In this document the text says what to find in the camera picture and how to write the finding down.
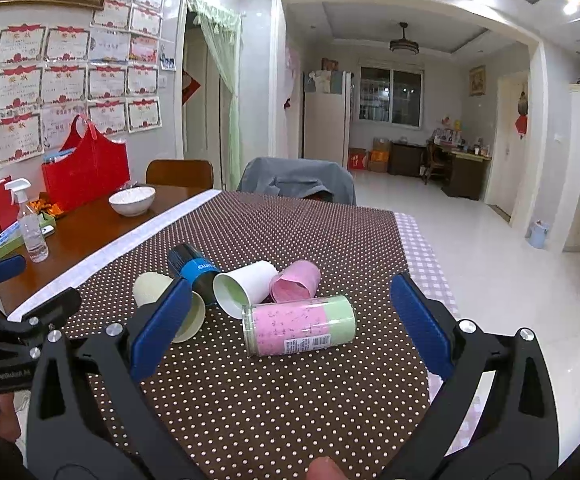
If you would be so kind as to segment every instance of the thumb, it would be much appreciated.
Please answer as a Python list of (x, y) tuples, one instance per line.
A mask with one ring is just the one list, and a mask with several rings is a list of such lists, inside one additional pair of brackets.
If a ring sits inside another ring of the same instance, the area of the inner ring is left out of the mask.
[(312, 461), (305, 480), (348, 480), (331, 458), (320, 457)]

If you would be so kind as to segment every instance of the spray bottle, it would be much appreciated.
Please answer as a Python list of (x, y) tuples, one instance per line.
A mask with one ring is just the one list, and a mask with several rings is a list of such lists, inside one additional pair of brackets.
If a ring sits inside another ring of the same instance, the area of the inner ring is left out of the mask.
[(19, 230), (30, 255), (30, 260), (39, 263), (48, 257), (48, 246), (44, 236), (41, 234), (39, 217), (28, 205), (26, 190), (29, 187), (30, 182), (25, 178), (18, 178), (5, 185), (5, 188), (12, 192), (12, 203), (19, 204), (17, 221), (19, 222)]

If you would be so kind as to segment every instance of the blue bucket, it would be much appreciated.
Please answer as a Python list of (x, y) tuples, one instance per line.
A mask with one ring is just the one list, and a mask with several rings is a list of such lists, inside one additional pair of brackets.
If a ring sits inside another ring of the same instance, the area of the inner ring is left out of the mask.
[(528, 243), (537, 249), (543, 249), (545, 245), (545, 237), (548, 235), (548, 226), (539, 222), (535, 223), (530, 228), (530, 238)]

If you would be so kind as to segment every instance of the green box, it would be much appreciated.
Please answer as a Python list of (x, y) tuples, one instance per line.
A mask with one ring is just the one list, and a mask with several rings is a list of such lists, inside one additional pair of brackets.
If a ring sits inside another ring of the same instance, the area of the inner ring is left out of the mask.
[[(56, 228), (56, 220), (52, 215), (49, 215), (48, 213), (44, 212), (42, 212), (41, 214), (44, 217), (44, 219), (41, 222), (39, 222), (39, 225), (41, 226), (42, 229), (47, 225), (51, 225), (52, 227)], [(6, 257), (8, 254), (10, 254), (16, 248), (21, 247), (22, 245), (23, 245), (23, 236), (19, 235), (17, 238), (13, 238), (9, 242), (0, 246), (0, 260)]]

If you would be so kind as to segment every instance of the gray jacket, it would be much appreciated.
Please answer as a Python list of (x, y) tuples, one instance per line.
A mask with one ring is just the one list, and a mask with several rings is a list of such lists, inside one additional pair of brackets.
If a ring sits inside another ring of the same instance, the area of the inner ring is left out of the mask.
[(247, 165), (237, 191), (295, 198), (323, 191), (330, 202), (356, 205), (352, 176), (326, 160), (260, 156)]

